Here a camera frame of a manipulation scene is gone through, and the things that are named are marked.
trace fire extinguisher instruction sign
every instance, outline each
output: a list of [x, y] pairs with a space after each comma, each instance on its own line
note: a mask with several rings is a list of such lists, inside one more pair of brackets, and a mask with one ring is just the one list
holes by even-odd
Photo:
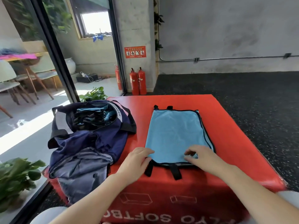
[[125, 47], [126, 58], [147, 57], [145, 46]]

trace fire extinguisher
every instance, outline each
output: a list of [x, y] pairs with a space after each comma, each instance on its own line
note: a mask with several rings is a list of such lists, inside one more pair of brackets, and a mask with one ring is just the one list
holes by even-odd
[[118, 89], [123, 90], [123, 87], [121, 85], [121, 77], [119, 75], [118, 66], [117, 65], [114, 65], [114, 66], [115, 66], [115, 75], [116, 75]]
[[133, 96], [138, 96], [139, 95], [138, 75], [133, 68], [131, 69], [132, 70], [130, 73], [130, 80], [131, 80], [132, 94]]
[[147, 85], [145, 83], [145, 72], [141, 69], [138, 71], [139, 91], [141, 95], [147, 94]]

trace forearm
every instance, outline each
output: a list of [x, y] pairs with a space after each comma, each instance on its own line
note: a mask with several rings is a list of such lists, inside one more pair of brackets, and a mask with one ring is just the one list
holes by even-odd
[[236, 166], [227, 166], [220, 178], [234, 191], [258, 224], [299, 222], [296, 207], [252, 180]]
[[117, 174], [110, 175], [99, 187], [73, 204], [50, 224], [99, 224], [115, 197], [126, 187]]

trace wooden chair leg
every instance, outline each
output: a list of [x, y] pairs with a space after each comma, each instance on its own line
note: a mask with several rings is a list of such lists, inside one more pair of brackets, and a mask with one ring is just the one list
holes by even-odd
[[27, 72], [27, 75], [28, 75], [29, 81], [30, 81], [30, 83], [31, 83], [31, 85], [32, 85], [32, 87], [33, 87], [34, 94], [35, 94], [35, 96], [36, 96], [37, 100], [39, 100], [39, 97], [38, 97], [38, 95], [37, 95], [37, 92], [36, 92], [36, 89], [35, 89], [35, 87], [34, 87], [34, 84], [33, 84], [32, 78], [30, 77], [30, 74], [29, 74], [28, 68], [29, 68], [29, 67], [26, 67], [26, 72]]
[[58, 89], [57, 89], [57, 85], [56, 85], [56, 82], [55, 82], [55, 76], [52, 77], [52, 79], [53, 79], [53, 82], [54, 82], [54, 85], [55, 85], [55, 90], [58, 91]]
[[13, 89], [9, 89], [8, 92], [9, 92], [11, 98], [13, 99], [13, 101], [16, 102], [17, 105], [20, 105], [19, 100], [18, 100], [15, 92], [13, 91]]
[[37, 76], [36, 73], [32, 72], [32, 74], [35, 76], [36, 80], [42, 85], [42, 87], [45, 89], [45, 91], [47, 92], [47, 94], [49, 94], [50, 98], [52, 98], [52, 100], [54, 100], [54, 97], [51, 95], [51, 93], [48, 91], [48, 89], [46, 88], [46, 86], [43, 84], [43, 82], [41, 81], [41, 79]]
[[27, 91], [24, 89], [24, 87], [20, 84], [19, 87], [21, 88], [21, 90], [24, 92], [24, 94], [31, 100], [32, 103], [35, 103], [35, 101], [32, 99], [32, 97], [27, 93]]
[[26, 101], [27, 103], [29, 103], [29, 101], [26, 99], [26, 97], [24, 97], [23, 94], [19, 92], [18, 87], [14, 87], [13, 89], [14, 89], [18, 94], [20, 94], [20, 96], [24, 99], [24, 101]]
[[0, 110], [2, 112], [4, 112], [6, 115], [8, 115], [11, 119], [13, 118], [13, 116], [11, 114], [9, 114], [8, 111], [6, 109], [4, 109], [1, 105], [0, 105]]

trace chair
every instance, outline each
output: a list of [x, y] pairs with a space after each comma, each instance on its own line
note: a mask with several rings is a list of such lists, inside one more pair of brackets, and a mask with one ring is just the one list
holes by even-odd
[[[36, 105], [35, 101], [27, 93], [27, 91], [24, 89], [24, 87], [19, 82], [13, 80], [16, 77], [17, 77], [17, 75], [16, 75], [15, 71], [13, 70], [12, 66], [7, 61], [0, 60], [0, 92], [8, 90], [13, 101], [16, 102], [18, 105], [20, 105], [15, 92], [19, 93], [20, 96], [27, 103], [29, 103], [29, 101], [23, 96], [23, 94], [19, 92], [18, 87], [20, 87], [21, 90], [25, 93], [25, 95], [31, 100], [31, 102]], [[10, 118], [13, 118], [12, 115], [10, 115], [9, 112], [6, 111], [6, 109], [4, 109], [1, 105], [0, 105], [0, 110], [3, 111], [6, 115], [8, 115]]]
[[40, 58], [39, 62], [36, 65], [32, 65], [32, 66], [29, 66], [26, 68], [27, 75], [19, 75], [16, 79], [19, 82], [21, 80], [29, 78], [30, 82], [32, 84], [32, 87], [34, 89], [34, 94], [35, 94], [36, 98], [39, 100], [39, 97], [37, 95], [37, 92], [36, 92], [35, 87], [32, 82], [32, 80], [36, 79], [41, 84], [41, 86], [45, 89], [47, 94], [49, 94], [49, 96], [52, 98], [52, 100], [54, 100], [54, 97], [51, 95], [51, 93], [48, 91], [48, 89], [42, 82], [42, 80], [44, 80], [44, 79], [53, 78], [55, 89], [57, 91], [57, 86], [56, 86], [56, 82], [55, 82], [55, 78], [54, 78], [54, 76], [57, 75], [57, 72], [53, 71], [53, 70], [55, 70], [55, 67], [51, 60], [51, 57], [49, 54], [45, 54]]

